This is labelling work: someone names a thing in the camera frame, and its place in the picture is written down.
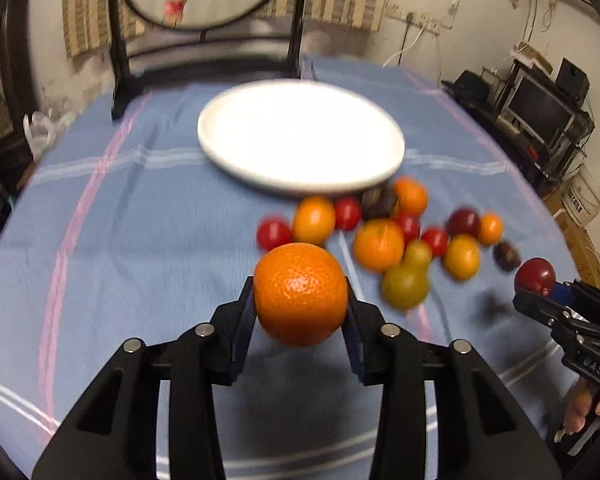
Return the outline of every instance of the plastic bag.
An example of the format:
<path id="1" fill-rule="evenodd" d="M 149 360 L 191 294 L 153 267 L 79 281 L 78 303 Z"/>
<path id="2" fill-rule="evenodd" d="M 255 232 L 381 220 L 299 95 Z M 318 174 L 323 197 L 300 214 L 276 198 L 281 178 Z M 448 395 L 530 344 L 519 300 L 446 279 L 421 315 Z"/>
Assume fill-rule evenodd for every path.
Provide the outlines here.
<path id="1" fill-rule="evenodd" d="M 46 114 L 33 112 L 30 121 L 28 115 L 22 120 L 24 135 L 35 162 L 58 141 L 76 118 L 67 100 L 46 104 L 45 108 Z"/>

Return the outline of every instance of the tomato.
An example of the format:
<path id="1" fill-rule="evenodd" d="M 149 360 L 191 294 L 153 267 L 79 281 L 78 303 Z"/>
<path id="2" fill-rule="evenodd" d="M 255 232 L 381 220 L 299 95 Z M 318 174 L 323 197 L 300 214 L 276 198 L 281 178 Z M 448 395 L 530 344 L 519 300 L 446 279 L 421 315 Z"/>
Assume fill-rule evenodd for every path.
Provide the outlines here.
<path id="1" fill-rule="evenodd" d="M 353 231 L 362 218 L 360 202 L 352 196 L 346 196 L 333 205 L 336 211 L 336 229 Z"/>
<path id="2" fill-rule="evenodd" d="M 398 265 L 385 272 L 382 297 L 392 307 L 408 310 L 421 304 L 429 294 L 429 279 L 422 269 Z"/>
<path id="3" fill-rule="evenodd" d="M 405 213 L 421 216 L 429 205 L 429 193 L 421 182 L 403 176 L 394 182 L 394 191 Z"/>
<path id="4" fill-rule="evenodd" d="M 477 239 L 480 235 L 480 216 L 473 209 L 458 209 L 446 222 L 446 230 L 450 236 L 469 235 Z"/>
<path id="5" fill-rule="evenodd" d="M 513 272 L 522 263 L 518 250 L 507 240 L 502 240 L 493 248 L 493 258 L 497 266 L 505 272 Z"/>
<path id="6" fill-rule="evenodd" d="M 375 218 L 391 218 L 397 211 L 398 197 L 394 190 L 383 184 L 382 186 L 367 189 L 362 194 L 362 218 L 373 220 Z"/>
<path id="7" fill-rule="evenodd" d="M 321 196 L 302 200 L 292 231 L 296 242 L 323 245 L 336 227 L 336 213 L 333 204 Z"/>
<path id="8" fill-rule="evenodd" d="M 395 222 L 400 226 L 400 229 L 402 229 L 405 245 L 420 237 L 420 220 L 417 216 L 401 211 L 395 218 Z"/>
<path id="9" fill-rule="evenodd" d="M 393 220 L 376 218 L 362 224 L 353 238 L 353 255 L 365 269 L 385 272 L 404 254 L 404 237 Z"/>
<path id="10" fill-rule="evenodd" d="M 480 269 L 480 248 L 469 235 L 452 238 L 446 249 L 443 263 L 446 271 L 456 280 L 464 282 L 474 277 Z"/>
<path id="11" fill-rule="evenodd" d="M 442 227 L 431 226 L 423 232 L 420 239 L 423 242 L 429 244 L 433 256 L 437 258 L 438 256 L 442 256 L 446 252 L 448 238 L 448 234 Z"/>
<path id="12" fill-rule="evenodd" d="M 502 237 L 504 224 L 496 213 L 485 213 L 480 219 L 480 234 L 478 241 L 484 246 L 497 244 Z"/>
<path id="13" fill-rule="evenodd" d="M 402 264 L 426 271 L 433 259 L 431 247 L 422 240 L 412 240 L 404 250 Z"/>
<path id="14" fill-rule="evenodd" d="M 286 220 L 280 216 L 264 217 L 256 232 L 256 242 L 265 251 L 291 243 L 293 236 Z"/>
<path id="15" fill-rule="evenodd" d="M 554 290 L 555 270 L 542 258 L 531 258 L 522 264 L 513 281 L 515 290 L 524 288 L 540 296 L 548 296 Z"/>

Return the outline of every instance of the white plate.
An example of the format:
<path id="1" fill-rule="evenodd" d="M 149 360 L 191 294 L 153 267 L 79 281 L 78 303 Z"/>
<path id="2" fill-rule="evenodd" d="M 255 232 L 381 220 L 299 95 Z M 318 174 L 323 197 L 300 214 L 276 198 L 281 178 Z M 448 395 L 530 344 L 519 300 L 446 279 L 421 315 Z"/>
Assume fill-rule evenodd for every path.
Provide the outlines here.
<path id="1" fill-rule="evenodd" d="M 382 108 L 324 83 L 279 79 L 231 88 L 198 118 L 207 156 L 239 178 L 302 193 L 378 184 L 400 167 L 404 137 Z"/>

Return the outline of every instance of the speaker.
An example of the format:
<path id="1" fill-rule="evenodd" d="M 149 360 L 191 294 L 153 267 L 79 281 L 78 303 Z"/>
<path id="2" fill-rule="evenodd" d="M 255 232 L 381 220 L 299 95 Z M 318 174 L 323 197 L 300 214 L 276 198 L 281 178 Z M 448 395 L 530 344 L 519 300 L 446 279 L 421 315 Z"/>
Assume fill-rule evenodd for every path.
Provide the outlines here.
<path id="1" fill-rule="evenodd" d="M 581 107 L 589 92 L 589 78 L 568 59 L 562 60 L 555 85 Z"/>

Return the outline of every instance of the white bucket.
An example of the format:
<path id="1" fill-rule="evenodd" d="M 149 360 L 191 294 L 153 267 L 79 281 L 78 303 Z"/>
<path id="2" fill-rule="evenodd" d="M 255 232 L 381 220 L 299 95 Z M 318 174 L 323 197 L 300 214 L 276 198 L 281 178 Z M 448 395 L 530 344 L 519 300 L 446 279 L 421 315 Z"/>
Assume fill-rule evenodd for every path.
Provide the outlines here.
<path id="1" fill-rule="evenodd" d="M 600 212 L 600 184 L 584 164 L 569 181 L 562 196 L 562 206 L 580 227 L 586 227 Z"/>

